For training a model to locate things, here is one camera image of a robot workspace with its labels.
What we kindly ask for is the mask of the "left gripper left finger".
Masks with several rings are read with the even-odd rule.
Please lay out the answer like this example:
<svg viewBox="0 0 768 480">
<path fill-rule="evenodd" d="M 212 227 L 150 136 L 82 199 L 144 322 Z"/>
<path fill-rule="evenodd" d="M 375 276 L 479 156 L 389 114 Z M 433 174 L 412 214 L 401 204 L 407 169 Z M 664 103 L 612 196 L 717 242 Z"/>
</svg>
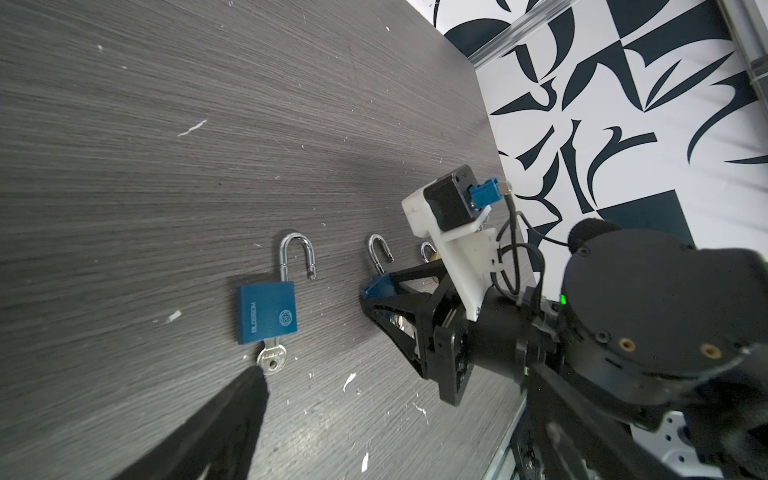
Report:
<svg viewBox="0 0 768 480">
<path fill-rule="evenodd" d="M 118 479 L 245 479 L 269 399 L 253 365 L 183 425 L 119 473 Z"/>
</svg>

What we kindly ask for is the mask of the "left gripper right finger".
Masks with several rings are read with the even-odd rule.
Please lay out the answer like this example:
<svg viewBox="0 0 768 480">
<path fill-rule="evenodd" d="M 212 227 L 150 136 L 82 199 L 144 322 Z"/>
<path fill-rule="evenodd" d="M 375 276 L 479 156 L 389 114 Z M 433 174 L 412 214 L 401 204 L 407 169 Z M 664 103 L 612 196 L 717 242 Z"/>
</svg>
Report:
<svg viewBox="0 0 768 480">
<path fill-rule="evenodd" d="M 548 479 L 677 479 L 617 422 L 544 364 L 529 368 L 527 406 Z"/>
</svg>

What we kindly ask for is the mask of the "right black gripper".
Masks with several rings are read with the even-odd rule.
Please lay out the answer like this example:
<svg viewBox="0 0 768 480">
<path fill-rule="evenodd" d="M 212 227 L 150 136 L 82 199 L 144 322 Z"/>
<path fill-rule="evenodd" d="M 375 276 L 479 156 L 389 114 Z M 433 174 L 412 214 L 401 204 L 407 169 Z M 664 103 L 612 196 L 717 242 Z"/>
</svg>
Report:
<svg viewBox="0 0 768 480">
<path fill-rule="evenodd" d="M 447 275 L 442 260 L 387 272 L 395 296 L 361 302 L 364 315 L 386 334 L 416 373 L 438 385 L 440 399 L 459 406 L 473 366 L 469 360 L 469 321 L 458 296 L 434 293 Z M 414 336 L 393 321 L 403 317 Z"/>
</svg>

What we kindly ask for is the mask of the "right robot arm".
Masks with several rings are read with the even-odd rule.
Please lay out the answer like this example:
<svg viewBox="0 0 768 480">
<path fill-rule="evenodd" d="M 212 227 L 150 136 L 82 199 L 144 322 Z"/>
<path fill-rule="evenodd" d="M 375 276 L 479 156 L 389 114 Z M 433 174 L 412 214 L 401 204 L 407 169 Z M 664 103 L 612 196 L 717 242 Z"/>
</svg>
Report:
<svg viewBox="0 0 768 480">
<path fill-rule="evenodd" d="M 767 263 L 587 219 L 561 295 L 493 283 L 478 314 L 436 260 L 384 274 L 363 313 L 458 405 L 474 368 L 526 397 L 518 479 L 763 479 Z"/>
</svg>

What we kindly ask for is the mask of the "brass padlock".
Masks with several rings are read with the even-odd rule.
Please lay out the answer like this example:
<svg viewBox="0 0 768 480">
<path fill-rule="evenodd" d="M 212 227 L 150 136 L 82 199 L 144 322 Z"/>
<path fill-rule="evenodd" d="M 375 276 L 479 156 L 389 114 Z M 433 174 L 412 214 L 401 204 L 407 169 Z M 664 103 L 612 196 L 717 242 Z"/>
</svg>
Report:
<svg viewBox="0 0 768 480">
<path fill-rule="evenodd" d="M 441 256 L 436 247 L 429 241 L 424 241 L 421 244 L 420 254 L 425 263 L 430 263 L 441 259 Z"/>
</svg>

